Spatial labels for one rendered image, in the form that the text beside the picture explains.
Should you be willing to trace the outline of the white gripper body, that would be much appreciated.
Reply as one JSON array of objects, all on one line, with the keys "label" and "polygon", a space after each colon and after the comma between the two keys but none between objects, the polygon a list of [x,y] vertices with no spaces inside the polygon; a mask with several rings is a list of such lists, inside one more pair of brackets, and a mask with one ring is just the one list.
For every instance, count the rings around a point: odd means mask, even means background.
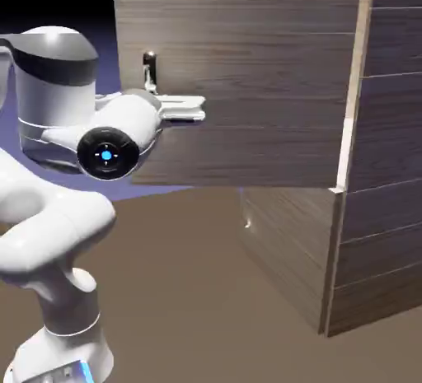
[{"label": "white gripper body", "polygon": [[156,96],[160,102],[158,110],[165,121],[204,121],[203,96]]}]

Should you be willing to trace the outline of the large wood cabinet door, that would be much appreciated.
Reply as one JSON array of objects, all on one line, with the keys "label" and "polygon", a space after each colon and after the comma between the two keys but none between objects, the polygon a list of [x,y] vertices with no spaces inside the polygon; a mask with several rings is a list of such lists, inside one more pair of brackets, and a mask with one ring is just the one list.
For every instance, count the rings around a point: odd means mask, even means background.
[{"label": "large wood cabinet door", "polygon": [[337,183],[363,0],[114,0],[125,89],[203,96],[205,121],[162,132],[137,184]]}]

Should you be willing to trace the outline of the small wood cabinet door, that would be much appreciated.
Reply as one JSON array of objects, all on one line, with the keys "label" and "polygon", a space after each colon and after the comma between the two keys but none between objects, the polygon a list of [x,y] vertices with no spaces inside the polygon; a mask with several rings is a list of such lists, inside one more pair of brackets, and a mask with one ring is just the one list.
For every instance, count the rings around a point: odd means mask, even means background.
[{"label": "small wood cabinet door", "polygon": [[325,332],[344,192],[248,187],[241,211],[247,252],[319,334]]}]

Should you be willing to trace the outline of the dark wood cabinet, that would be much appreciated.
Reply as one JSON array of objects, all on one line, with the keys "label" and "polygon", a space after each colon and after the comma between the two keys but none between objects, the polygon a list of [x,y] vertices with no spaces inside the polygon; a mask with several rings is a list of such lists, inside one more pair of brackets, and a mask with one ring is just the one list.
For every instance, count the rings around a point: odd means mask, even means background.
[{"label": "dark wood cabinet", "polygon": [[422,0],[360,0],[331,337],[422,306]]}]

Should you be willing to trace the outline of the long curved metal door handle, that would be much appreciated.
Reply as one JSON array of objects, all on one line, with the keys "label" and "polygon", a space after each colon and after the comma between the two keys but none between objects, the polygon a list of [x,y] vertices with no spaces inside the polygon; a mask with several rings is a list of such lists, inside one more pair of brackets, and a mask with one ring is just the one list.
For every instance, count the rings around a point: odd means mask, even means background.
[{"label": "long curved metal door handle", "polygon": [[143,53],[143,70],[150,77],[156,75],[157,72],[157,55],[153,51]]}]

